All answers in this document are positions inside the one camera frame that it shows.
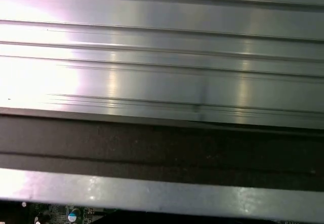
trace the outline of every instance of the circuit board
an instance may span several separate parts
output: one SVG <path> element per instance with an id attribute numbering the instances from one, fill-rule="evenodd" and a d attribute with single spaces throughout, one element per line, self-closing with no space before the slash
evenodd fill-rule
<path id="1" fill-rule="evenodd" d="M 115 209 L 105 209 L 105 208 L 90 208 L 90 207 L 81 207 L 73 205 L 55 205 L 55 204 L 28 204 L 29 208 L 29 221 L 28 223 L 34 224 L 35 217 L 39 213 L 47 212 L 50 215 L 50 220 L 48 224 L 70 224 L 68 220 L 69 213 L 74 209 L 79 209 L 80 214 L 80 224 L 90 224 L 96 220 L 101 219 L 102 217 L 116 212 Z"/>

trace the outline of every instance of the black surface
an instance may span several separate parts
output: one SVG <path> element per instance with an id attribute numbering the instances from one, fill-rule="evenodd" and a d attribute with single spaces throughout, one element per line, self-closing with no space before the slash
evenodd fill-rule
<path id="1" fill-rule="evenodd" d="M 243 128 L 246 131 L 1 116 L 0 167 L 324 190 L 322 131 Z"/>

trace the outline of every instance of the capacitor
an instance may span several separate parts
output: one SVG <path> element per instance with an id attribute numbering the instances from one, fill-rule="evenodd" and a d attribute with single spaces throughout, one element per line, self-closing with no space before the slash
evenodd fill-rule
<path id="1" fill-rule="evenodd" d="M 34 219 L 34 224 L 46 224 L 51 220 L 51 215 L 48 210 L 43 213 L 38 213 L 38 215 Z"/>
<path id="2" fill-rule="evenodd" d="M 73 209 L 69 216 L 67 217 L 69 222 L 71 223 L 79 223 L 81 221 L 81 211 L 77 208 Z"/>

